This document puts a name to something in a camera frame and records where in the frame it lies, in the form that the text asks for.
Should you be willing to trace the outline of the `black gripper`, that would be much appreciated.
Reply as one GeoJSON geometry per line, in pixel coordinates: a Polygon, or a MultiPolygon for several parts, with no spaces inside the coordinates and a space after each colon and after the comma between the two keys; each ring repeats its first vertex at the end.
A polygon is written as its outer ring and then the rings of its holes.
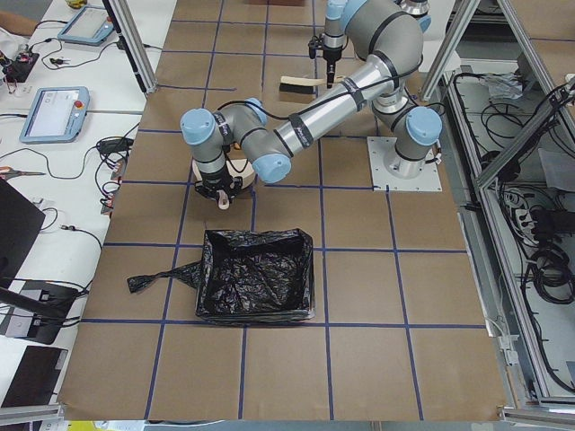
{"type": "Polygon", "coordinates": [[[218,192],[222,191],[229,201],[232,201],[241,191],[243,179],[233,177],[229,172],[220,172],[216,176],[209,174],[194,183],[194,189],[202,197],[215,201],[219,200],[218,192]]]}
{"type": "Polygon", "coordinates": [[[341,60],[342,52],[347,47],[348,39],[345,35],[337,37],[330,35],[314,35],[308,41],[308,56],[315,59],[317,52],[323,53],[326,63],[326,87],[332,88],[334,84],[336,63],[341,60]]]}

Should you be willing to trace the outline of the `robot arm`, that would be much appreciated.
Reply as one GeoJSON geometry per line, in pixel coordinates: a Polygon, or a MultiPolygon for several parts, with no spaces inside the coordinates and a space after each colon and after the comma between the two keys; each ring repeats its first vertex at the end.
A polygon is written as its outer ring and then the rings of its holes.
{"type": "Polygon", "coordinates": [[[385,158],[388,171],[401,179],[417,176],[442,130],[439,114],[404,92],[422,62],[430,23],[425,1],[328,2],[323,34],[308,44],[309,55],[322,51],[327,63],[325,94],[273,130],[266,128],[270,115],[256,99],[182,115],[181,132],[200,176],[196,192],[227,209],[243,188],[242,177],[228,169],[233,144],[262,181],[276,183],[288,175],[297,153],[365,107],[396,136],[385,158]]]}
{"type": "Polygon", "coordinates": [[[347,40],[363,61],[383,64],[398,88],[422,60],[423,34],[431,25],[427,1],[329,1],[323,33],[308,42],[309,57],[326,61],[328,87],[347,40]]]}

